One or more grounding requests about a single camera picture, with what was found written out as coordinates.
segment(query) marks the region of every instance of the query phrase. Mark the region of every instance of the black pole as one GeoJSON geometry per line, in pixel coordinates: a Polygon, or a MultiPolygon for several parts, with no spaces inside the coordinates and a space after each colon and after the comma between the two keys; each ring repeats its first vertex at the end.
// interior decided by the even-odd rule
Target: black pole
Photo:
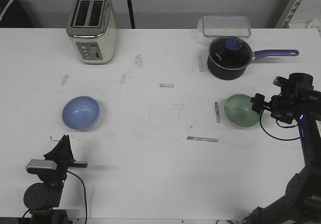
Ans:
{"type": "Polygon", "coordinates": [[[135,27],[135,20],[134,20],[134,14],[133,14],[133,10],[132,10],[131,0],[127,0],[127,4],[128,4],[128,11],[129,11],[131,28],[135,29],[136,27],[135,27]]]}

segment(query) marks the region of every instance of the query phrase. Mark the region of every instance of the saucepan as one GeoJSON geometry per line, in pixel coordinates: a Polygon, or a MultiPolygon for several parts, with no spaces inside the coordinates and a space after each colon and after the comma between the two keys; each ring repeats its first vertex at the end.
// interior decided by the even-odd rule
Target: saucepan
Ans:
{"type": "Polygon", "coordinates": [[[269,56],[297,56],[298,50],[261,50],[252,52],[250,46],[237,37],[215,39],[209,49],[207,65],[210,72],[224,80],[241,76],[252,60],[269,56]]]}

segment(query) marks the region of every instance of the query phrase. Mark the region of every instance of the gray wall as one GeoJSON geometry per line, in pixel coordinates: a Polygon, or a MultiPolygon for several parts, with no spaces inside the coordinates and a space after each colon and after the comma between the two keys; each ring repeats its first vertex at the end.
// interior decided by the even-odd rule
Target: gray wall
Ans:
{"type": "MultiPolygon", "coordinates": [[[[130,28],[126,0],[112,0],[118,28],[130,28]]],[[[64,28],[73,0],[20,0],[36,27],[64,28]]],[[[246,15],[273,28],[288,0],[132,0],[137,28],[195,28],[203,15],[246,15]]]]}

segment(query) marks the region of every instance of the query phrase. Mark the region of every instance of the toaster control panel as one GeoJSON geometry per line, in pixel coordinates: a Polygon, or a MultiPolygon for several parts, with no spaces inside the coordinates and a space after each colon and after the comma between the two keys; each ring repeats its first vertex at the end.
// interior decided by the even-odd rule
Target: toaster control panel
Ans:
{"type": "Polygon", "coordinates": [[[97,42],[76,42],[76,45],[84,60],[103,60],[97,42]]]}

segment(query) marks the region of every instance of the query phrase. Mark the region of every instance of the toaster slot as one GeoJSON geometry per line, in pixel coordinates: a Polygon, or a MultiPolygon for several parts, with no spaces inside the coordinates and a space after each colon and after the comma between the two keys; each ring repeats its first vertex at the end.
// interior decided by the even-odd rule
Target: toaster slot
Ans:
{"type": "Polygon", "coordinates": [[[89,20],[89,26],[98,27],[100,25],[100,20],[102,17],[102,7],[103,1],[94,1],[89,20]]]}
{"type": "Polygon", "coordinates": [[[75,27],[81,27],[85,25],[89,5],[90,5],[90,1],[78,2],[76,20],[74,21],[75,27]]]}

